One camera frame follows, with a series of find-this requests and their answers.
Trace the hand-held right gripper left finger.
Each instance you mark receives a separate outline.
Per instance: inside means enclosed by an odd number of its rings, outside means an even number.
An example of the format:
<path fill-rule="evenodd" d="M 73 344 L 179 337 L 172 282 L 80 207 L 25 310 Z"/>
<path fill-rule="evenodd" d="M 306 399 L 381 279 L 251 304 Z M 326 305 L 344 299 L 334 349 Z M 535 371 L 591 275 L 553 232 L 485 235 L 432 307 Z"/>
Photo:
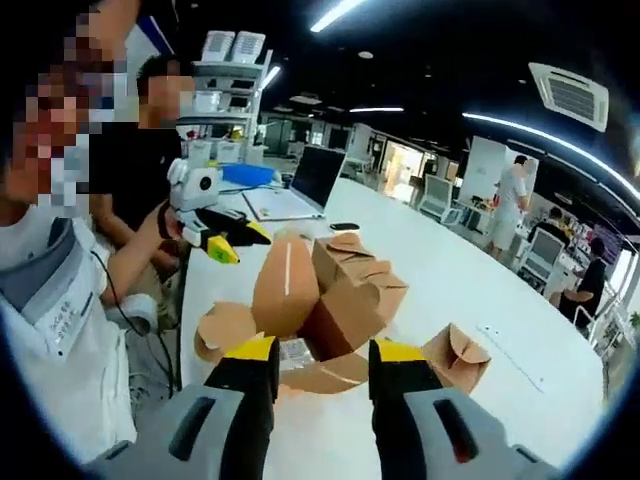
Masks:
<path fill-rule="evenodd" d="M 279 340 L 252 338 L 183 388 L 135 442 L 84 467 L 89 479 L 261 479 L 279 386 Z"/>

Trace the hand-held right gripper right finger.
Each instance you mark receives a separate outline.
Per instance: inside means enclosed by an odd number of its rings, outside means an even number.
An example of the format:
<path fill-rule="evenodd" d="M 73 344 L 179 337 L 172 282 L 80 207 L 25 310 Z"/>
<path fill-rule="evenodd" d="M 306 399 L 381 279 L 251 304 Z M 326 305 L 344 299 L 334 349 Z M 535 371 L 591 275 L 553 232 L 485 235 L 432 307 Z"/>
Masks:
<path fill-rule="evenodd" d="M 443 386 L 420 349 L 369 342 L 372 430 L 383 479 L 556 479 L 467 394 Z"/>

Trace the person's left hand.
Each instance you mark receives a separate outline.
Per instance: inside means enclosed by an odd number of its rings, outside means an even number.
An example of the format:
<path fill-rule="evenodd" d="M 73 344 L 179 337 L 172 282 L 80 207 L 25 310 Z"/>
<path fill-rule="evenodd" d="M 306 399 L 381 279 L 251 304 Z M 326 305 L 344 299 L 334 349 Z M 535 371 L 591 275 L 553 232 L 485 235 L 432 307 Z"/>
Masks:
<path fill-rule="evenodd" d="M 169 200 L 162 202 L 151 214 L 151 218 L 161 239 L 161 250 L 177 254 L 189 249 L 189 243 L 182 236 L 183 224 L 178 220 Z"/>

